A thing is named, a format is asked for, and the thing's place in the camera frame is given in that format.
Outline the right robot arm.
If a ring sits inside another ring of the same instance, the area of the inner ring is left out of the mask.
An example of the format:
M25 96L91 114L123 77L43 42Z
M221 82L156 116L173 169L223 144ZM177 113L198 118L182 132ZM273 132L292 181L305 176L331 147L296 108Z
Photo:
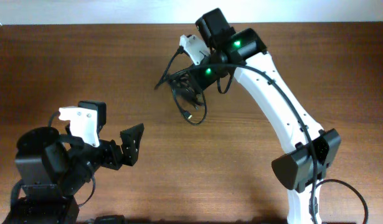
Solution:
M230 75L255 100L272 125L282 156L272 169L288 191L288 223L321 223L319 183L341 144L335 129L325 130L301 106L279 74L255 30L237 32L217 8L196 21L200 36L182 35L179 45L193 62L201 89Z

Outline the black usb cable long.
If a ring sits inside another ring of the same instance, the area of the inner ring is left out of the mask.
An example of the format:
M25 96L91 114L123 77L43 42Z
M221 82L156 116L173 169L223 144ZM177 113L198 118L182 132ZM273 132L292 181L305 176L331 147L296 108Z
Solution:
M180 75L171 75L168 81L171 87L172 96L174 102L181 114L181 116L191 125L198 126L202 124L207 116L206 98L202 88L197 83L196 79L190 72L186 72ZM199 107L204 107L204 114L200 121L191 121L192 114L190 111L185 110L178 101L178 97L190 104L195 110Z

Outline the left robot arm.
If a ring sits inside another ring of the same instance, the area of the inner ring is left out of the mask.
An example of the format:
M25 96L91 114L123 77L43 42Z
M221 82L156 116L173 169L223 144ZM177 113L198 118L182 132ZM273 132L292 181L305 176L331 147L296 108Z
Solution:
M35 128L17 142L20 180L11 190L5 223L76 223L82 204L75 194L95 181L101 168L119 170L138 160L142 123L122 130L122 144L98 140L89 146L80 137L61 134L51 126Z

